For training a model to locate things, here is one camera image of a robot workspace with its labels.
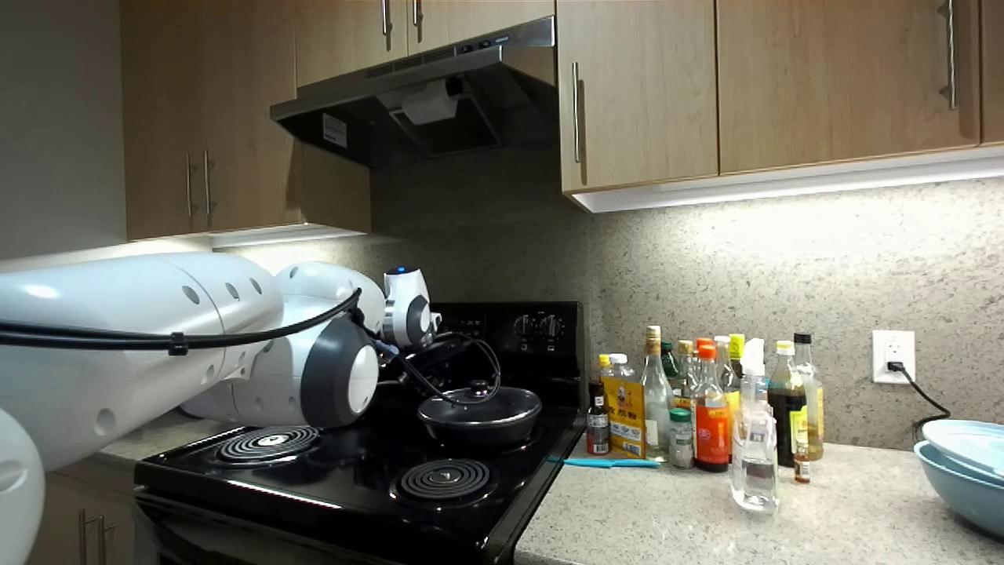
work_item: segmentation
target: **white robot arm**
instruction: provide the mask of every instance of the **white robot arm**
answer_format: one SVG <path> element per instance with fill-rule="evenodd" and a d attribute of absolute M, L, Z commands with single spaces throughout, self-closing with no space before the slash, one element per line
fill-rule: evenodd
<path fill-rule="evenodd" d="M 427 308 L 419 273 L 417 282 L 419 298 L 403 296 L 403 306 Z M 352 318 L 192 349 L 203 336 L 263 336 L 344 298 L 354 298 Z M 155 253 L 0 273 L 0 562 L 30 551 L 45 469 L 71 464 L 177 405 L 231 423 L 352 423 L 375 392 L 373 336 L 429 332 L 387 318 L 413 315 L 400 318 L 373 280 L 333 263 L 271 275 L 230 253 Z M 121 353 L 107 332 L 174 339 L 171 353 Z"/>

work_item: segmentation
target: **lower cabinet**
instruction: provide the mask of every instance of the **lower cabinet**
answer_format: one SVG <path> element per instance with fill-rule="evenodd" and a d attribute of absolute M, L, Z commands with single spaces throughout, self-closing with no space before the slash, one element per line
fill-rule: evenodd
<path fill-rule="evenodd" d="M 132 565 L 132 464 L 101 454 L 46 474 L 45 517 L 27 565 Z"/>

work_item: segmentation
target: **upper cabinet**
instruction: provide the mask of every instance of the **upper cabinet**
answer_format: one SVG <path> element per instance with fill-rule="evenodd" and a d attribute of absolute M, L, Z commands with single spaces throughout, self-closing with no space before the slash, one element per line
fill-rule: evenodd
<path fill-rule="evenodd" d="M 562 190 L 716 175 L 713 0 L 559 0 Z"/>
<path fill-rule="evenodd" d="M 292 0 L 296 81 L 311 86 L 531 23 L 552 0 Z"/>
<path fill-rule="evenodd" d="M 975 145 L 979 0 L 717 0 L 717 119 L 722 173 Z"/>
<path fill-rule="evenodd" d="M 982 0 L 982 136 L 1004 141 L 1004 0 Z"/>
<path fill-rule="evenodd" d="M 121 0 L 130 237 L 366 229 L 369 175 L 296 145 L 292 0 Z"/>

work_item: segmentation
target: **black cable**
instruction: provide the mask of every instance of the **black cable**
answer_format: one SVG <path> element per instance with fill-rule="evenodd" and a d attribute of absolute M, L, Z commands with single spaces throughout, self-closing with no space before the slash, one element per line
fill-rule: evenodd
<path fill-rule="evenodd" d="M 77 330 L 77 328 L 38 328 L 38 323 L 4 323 L 0 321 L 0 347 L 24 347 L 24 349 L 93 349 L 93 353 L 171 353 L 184 354 L 192 349 L 231 349 L 247 342 L 271 342 L 283 339 L 301 330 L 311 330 L 318 323 L 327 323 L 339 318 L 341 310 L 354 310 L 362 298 L 362 289 L 354 289 L 344 300 L 263 332 L 230 332 L 230 336 L 155 336 L 155 332 L 107 332 L 107 330 Z"/>
<path fill-rule="evenodd" d="M 941 412 L 941 415 L 932 415 L 932 419 L 920 419 L 912 428 L 921 428 L 921 423 L 929 423 L 929 421 L 951 419 L 951 412 L 948 412 L 941 401 L 935 401 L 926 390 L 920 390 L 920 384 L 912 380 L 912 375 L 906 371 L 906 365 L 888 362 L 884 368 L 893 371 L 893 375 L 905 375 L 906 384 L 915 390 L 915 395 L 921 395 L 932 407 Z"/>

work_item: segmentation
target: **black pot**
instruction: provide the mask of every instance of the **black pot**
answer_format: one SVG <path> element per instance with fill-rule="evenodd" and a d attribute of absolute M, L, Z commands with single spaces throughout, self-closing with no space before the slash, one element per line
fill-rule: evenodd
<path fill-rule="evenodd" d="M 417 405 L 429 435 L 445 445 L 493 448 L 519 445 L 534 435 L 540 399 L 534 390 L 445 390 Z"/>

